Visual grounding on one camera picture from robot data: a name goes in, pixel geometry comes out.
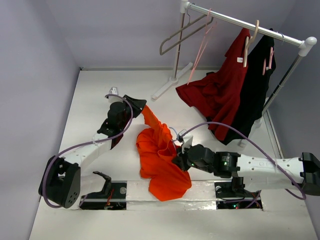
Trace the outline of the orange t-shirt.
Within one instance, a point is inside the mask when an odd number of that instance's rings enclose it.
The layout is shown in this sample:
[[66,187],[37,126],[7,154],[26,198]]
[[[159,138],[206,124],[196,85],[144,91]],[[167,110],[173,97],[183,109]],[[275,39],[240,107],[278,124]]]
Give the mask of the orange t-shirt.
[[192,187],[190,175],[172,163],[177,156],[170,129],[161,123],[146,105],[141,114],[148,128],[136,139],[140,159],[140,176],[149,179],[149,192],[159,201],[182,198]]

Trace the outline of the light blue clothes hanger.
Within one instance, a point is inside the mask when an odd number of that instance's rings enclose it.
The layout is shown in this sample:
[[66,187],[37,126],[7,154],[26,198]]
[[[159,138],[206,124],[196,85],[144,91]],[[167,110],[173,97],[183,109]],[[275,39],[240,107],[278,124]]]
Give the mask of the light blue clothes hanger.
[[186,129],[182,129],[181,131],[178,132],[175,128],[169,127],[169,130],[174,133],[174,136],[172,137],[172,140],[171,140],[173,143],[175,143],[175,142],[184,143],[185,142],[185,139],[182,135],[184,133],[186,133],[186,131],[187,131]]

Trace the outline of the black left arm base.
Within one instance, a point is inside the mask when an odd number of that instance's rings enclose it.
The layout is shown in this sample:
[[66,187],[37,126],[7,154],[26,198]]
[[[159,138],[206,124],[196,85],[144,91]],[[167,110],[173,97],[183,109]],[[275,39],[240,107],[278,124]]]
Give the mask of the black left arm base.
[[110,176],[100,171],[92,173],[104,179],[103,187],[82,196],[78,207],[81,210],[126,210],[127,181],[112,181]]

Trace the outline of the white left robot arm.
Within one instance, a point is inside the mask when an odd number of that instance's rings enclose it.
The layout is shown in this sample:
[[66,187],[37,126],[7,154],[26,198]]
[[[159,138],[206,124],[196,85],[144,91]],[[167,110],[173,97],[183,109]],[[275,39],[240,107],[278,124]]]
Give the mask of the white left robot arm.
[[81,192],[81,171],[104,153],[112,150],[123,138],[134,118],[145,108],[145,99],[109,93],[106,119],[93,138],[71,146],[52,156],[46,164],[38,193],[54,209],[72,207]]

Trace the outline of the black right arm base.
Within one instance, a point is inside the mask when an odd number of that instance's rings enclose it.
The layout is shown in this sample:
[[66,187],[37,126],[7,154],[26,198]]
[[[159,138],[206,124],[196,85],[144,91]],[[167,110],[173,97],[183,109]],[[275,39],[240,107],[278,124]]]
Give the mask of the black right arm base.
[[218,210],[263,209],[261,191],[245,189],[243,177],[214,183]]

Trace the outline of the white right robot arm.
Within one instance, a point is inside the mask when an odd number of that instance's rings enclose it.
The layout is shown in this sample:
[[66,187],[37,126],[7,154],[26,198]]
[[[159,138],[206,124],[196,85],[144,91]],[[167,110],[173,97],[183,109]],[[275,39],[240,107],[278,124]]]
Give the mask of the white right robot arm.
[[201,144],[179,150],[172,163],[182,171],[195,168],[223,179],[240,178],[230,183],[235,196],[247,191],[294,189],[305,195],[320,194],[320,161],[309,152],[300,157],[267,159],[236,152],[213,152]]

